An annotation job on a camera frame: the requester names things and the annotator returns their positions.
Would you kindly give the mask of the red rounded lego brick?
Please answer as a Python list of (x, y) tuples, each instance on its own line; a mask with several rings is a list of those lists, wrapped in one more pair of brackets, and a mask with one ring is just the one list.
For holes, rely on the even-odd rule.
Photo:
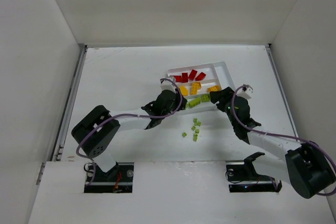
[(201, 72), (200, 74), (197, 75), (197, 77), (195, 78), (195, 81), (202, 81), (204, 80), (206, 77), (206, 73)]

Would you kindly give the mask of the red curved lego piece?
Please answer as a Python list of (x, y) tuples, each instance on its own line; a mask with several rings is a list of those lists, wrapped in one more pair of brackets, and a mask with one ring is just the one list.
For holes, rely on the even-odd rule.
[(188, 80), (189, 81), (194, 81), (196, 79), (196, 77), (197, 77), (197, 73), (198, 73), (198, 71), (193, 69), (190, 72), (190, 74), (188, 75)]

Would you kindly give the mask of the lime green studded brick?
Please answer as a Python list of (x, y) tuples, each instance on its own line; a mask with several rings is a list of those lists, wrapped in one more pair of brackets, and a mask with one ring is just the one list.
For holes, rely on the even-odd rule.
[(202, 101), (203, 103), (205, 103), (205, 102), (210, 102), (210, 101), (211, 101), (211, 96), (210, 96), (210, 94), (203, 94), (203, 95), (201, 95), (201, 101)]

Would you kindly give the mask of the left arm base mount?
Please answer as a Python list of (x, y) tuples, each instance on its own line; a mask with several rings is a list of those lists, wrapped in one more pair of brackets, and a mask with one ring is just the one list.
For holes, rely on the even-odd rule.
[(83, 168), (86, 172), (84, 193), (132, 193), (134, 163), (118, 163), (116, 168), (107, 173), (93, 163), (86, 163)]

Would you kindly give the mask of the yellow lego brick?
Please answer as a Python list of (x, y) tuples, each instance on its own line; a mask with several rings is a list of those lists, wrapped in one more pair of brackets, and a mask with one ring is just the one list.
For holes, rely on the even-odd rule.
[(207, 88), (207, 92), (216, 92), (216, 91), (220, 91), (220, 86), (216, 85), (216, 86), (212, 86), (210, 88)]

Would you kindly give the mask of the yellow and red lego stack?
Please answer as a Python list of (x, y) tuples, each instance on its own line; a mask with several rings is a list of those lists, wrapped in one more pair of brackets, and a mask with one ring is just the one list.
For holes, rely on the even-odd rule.
[(190, 94), (196, 95), (201, 88), (202, 88), (202, 85), (200, 82), (193, 82), (191, 86)]

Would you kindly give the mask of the lime green lego brick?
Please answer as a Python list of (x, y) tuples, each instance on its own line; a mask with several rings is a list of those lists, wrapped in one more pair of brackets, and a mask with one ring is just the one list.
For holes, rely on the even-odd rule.
[(190, 100), (188, 102), (188, 107), (189, 108), (194, 108), (195, 106), (200, 105), (201, 103), (202, 103), (202, 99), (200, 97), (197, 97), (197, 98), (195, 98), (193, 100)]

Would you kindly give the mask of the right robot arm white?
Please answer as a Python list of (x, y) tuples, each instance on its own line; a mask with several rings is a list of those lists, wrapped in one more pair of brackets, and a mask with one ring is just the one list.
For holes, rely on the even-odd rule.
[(211, 103), (227, 114), (238, 139), (262, 151), (245, 158), (248, 176), (268, 176), (290, 184), (303, 198), (332, 196), (323, 190), (335, 183), (335, 162), (315, 142), (272, 133), (250, 115), (253, 88), (243, 84), (209, 93)]

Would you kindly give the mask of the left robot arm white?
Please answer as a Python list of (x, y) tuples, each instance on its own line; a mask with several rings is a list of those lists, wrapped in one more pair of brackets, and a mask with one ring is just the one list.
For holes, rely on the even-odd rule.
[(117, 168), (118, 163), (107, 148), (118, 132), (150, 130), (173, 112), (184, 110), (186, 104), (187, 100), (176, 90), (163, 90), (156, 100), (140, 109), (114, 116), (105, 106), (98, 105), (72, 129), (71, 135), (84, 156), (102, 172), (109, 173)]

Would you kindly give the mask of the yellow rounded lego piece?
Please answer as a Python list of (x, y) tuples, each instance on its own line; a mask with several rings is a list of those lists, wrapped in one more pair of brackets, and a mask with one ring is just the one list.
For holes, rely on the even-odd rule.
[(184, 96), (184, 97), (188, 96), (188, 94), (189, 94), (189, 90), (185, 86), (180, 86), (180, 92), (181, 92), (182, 96)]

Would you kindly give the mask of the white divided tray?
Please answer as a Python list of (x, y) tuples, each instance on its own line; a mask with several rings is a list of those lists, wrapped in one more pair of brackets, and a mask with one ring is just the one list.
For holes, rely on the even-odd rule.
[(195, 95), (190, 94), (192, 83), (194, 83), (195, 80), (193, 81), (189, 80), (188, 83), (178, 82), (176, 84), (178, 87), (184, 86), (188, 90), (188, 96), (185, 97), (187, 102), (190, 102), (196, 98), (200, 98), (202, 95), (209, 94), (207, 92), (207, 89), (213, 86), (219, 86), (221, 89), (231, 87), (233, 90), (235, 90), (233, 80), (231, 78), (227, 65), (224, 61), (169, 69), (167, 71), (167, 75), (168, 76), (181, 76), (182, 73), (187, 73), (188, 75), (190, 75), (192, 70), (197, 71), (196, 77), (201, 72), (205, 73), (206, 76), (203, 80), (200, 81), (201, 88), (198, 90), (197, 94)]

